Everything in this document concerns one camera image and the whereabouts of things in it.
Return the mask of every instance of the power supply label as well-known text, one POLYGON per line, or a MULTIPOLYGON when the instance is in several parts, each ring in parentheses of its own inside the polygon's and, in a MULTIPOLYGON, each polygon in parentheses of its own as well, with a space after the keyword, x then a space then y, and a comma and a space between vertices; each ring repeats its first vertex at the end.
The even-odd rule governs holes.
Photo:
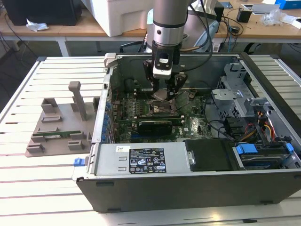
POLYGON ((164 149, 130 149, 129 172, 131 174, 166 173, 164 149))

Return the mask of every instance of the floor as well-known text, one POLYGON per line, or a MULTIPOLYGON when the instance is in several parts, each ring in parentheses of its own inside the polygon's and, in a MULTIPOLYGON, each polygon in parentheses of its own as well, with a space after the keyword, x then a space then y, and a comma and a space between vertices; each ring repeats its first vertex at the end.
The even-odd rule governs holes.
MULTIPOLYGON (((103 56, 108 52, 119 52, 119 47, 126 42, 101 42, 102 51, 97 52, 95 42, 81 41, 68 42, 72 56, 103 56)), ((18 88, 23 78, 27 75, 34 64, 36 57, 22 43, 18 43, 20 50, 14 52, 10 50, 0 59, 0 112, 5 107, 15 90, 18 88)), ((61 52, 56 42, 32 41, 26 42, 29 48, 41 57, 60 57, 61 52)), ((239 43, 234 52, 242 52, 247 43, 239 43)), ((139 46, 125 48, 125 52, 137 52, 139 46)), ((221 52, 227 52, 225 46, 221 52)), ((291 67, 299 76, 301 75, 301 46, 294 51, 287 44, 262 44, 254 54, 277 54, 280 58, 291 67)))

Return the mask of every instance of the green circuit board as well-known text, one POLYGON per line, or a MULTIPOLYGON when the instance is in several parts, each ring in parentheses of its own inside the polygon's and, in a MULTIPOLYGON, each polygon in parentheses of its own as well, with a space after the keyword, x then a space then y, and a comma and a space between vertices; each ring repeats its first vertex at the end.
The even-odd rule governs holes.
POLYGON ((210 128, 203 116, 206 96, 187 90, 171 101, 160 102, 150 95, 127 94, 113 102, 116 142, 150 143, 182 142, 185 139, 212 138, 210 128), (139 122, 168 121, 171 133, 165 136, 142 136, 139 122))

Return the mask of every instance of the white box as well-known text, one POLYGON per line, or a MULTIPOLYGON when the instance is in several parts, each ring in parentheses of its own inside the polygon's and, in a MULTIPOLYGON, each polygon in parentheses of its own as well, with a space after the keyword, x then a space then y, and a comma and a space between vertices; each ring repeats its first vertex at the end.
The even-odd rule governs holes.
POLYGON ((295 26, 295 27, 298 28, 298 29, 301 29, 301 17, 295 19, 295 20, 292 22, 292 25, 295 26))
POLYGON ((82 0, 108 36, 147 28, 153 0, 82 0))

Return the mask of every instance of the green motherboard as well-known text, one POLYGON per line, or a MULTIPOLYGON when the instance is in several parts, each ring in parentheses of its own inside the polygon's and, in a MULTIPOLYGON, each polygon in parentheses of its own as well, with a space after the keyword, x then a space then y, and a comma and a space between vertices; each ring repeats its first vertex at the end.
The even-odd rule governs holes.
POLYGON ((212 138, 203 112, 207 96, 195 90, 183 91, 170 101, 158 101, 145 91, 117 97, 112 111, 117 143, 212 138))

